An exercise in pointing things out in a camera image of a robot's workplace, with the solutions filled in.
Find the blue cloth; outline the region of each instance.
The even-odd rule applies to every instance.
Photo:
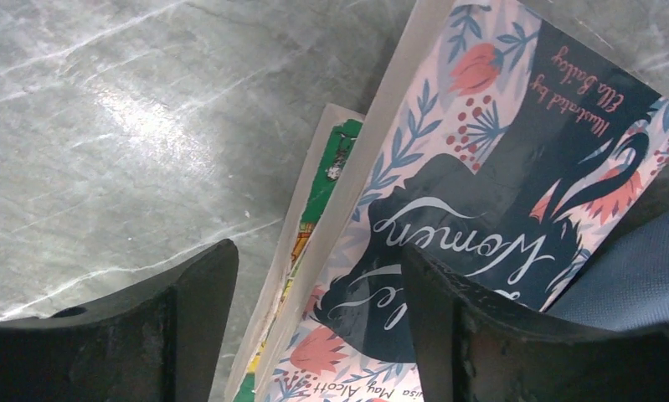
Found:
[[[669,212],[613,244],[548,314],[614,331],[669,321]]]

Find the book cover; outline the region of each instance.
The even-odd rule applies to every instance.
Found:
[[[544,310],[669,160],[669,100],[516,0],[450,10],[265,401],[420,400],[415,243]]]
[[[275,316],[280,314],[282,304],[287,297],[292,282],[295,280],[298,264],[296,263],[305,249],[307,241],[319,218],[327,206],[329,197],[332,195],[334,186],[342,173],[344,165],[347,162],[349,154],[353,149],[358,133],[361,130],[363,119],[347,119],[342,124],[332,127],[327,145],[322,154],[322,158],[317,167],[317,171],[312,181],[311,190],[307,198],[306,207],[301,215],[298,226],[295,246],[291,252],[291,263],[286,269],[285,289],[280,295]],[[254,400],[255,370],[260,362],[260,355],[265,348],[265,340],[260,343],[258,351],[250,361],[248,371],[240,385],[239,392],[235,397],[236,402],[247,402]]]

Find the floor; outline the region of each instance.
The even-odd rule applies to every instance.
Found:
[[[414,0],[0,0],[0,320],[230,237],[212,400],[327,102],[366,112]],[[669,0],[527,0],[669,95]],[[669,206],[669,168],[629,219]]]

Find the marble surface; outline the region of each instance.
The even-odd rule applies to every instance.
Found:
[[[365,113],[413,0],[0,0],[0,320],[216,240],[241,271],[213,400],[327,102]],[[669,0],[527,0],[669,95]],[[669,207],[669,168],[637,222]]]

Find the silhouette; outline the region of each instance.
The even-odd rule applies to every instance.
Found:
[[[602,94],[594,90],[578,95],[573,85],[553,86],[565,76],[551,64],[563,45],[576,65],[625,94],[614,113],[597,105]],[[314,311],[319,322],[369,357],[414,362],[399,269],[405,243],[416,243],[457,273],[530,308],[542,306],[548,284],[571,264],[582,241],[577,225],[564,214],[612,193],[636,171],[647,154],[648,137],[644,132],[622,137],[636,121],[649,121],[659,95],[547,23],[538,35],[532,80],[538,74],[570,101],[603,116],[609,122],[606,130],[597,136],[590,123],[577,123],[570,112],[550,111],[548,100],[539,102],[539,94],[528,90],[516,119],[477,173],[456,157],[440,154],[406,179],[403,188],[369,205],[368,248],[351,273],[337,278],[322,296]],[[568,194],[580,179],[627,149],[634,155],[625,171]],[[547,208],[533,216],[554,185]],[[427,206],[391,220],[423,197],[430,197]],[[450,210],[431,206],[433,199]]]

